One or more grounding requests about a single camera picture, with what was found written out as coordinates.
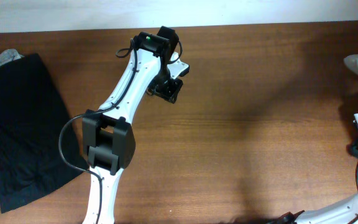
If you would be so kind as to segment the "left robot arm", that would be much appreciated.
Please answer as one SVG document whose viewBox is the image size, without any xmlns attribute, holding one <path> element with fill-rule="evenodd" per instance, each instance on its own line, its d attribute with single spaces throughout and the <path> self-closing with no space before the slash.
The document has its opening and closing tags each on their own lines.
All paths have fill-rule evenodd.
<svg viewBox="0 0 358 224">
<path fill-rule="evenodd" d="M 165 26 L 155 35 L 141 32 L 135 36 L 117 86 L 99 110 L 88 110 L 82 119 L 83 152 L 91 172 L 84 223 L 115 222 L 119 180 L 135 153 L 132 122 L 137 107 L 145 93 L 176 102 L 181 78 L 190 71 L 177 47 L 181 47 L 179 36 Z"/>
</svg>

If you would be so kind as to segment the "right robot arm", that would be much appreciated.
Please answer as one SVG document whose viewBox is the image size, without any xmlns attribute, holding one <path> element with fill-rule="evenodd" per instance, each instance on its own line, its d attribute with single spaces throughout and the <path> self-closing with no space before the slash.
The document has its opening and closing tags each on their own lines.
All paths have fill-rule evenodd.
<svg viewBox="0 0 358 224">
<path fill-rule="evenodd" d="M 297 224 L 342 224 L 357 218 L 358 223 L 358 194 L 336 202 L 318 210 L 300 211 L 292 214 L 285 213 L 269 223 L 297 223 Z"/>
</svg>

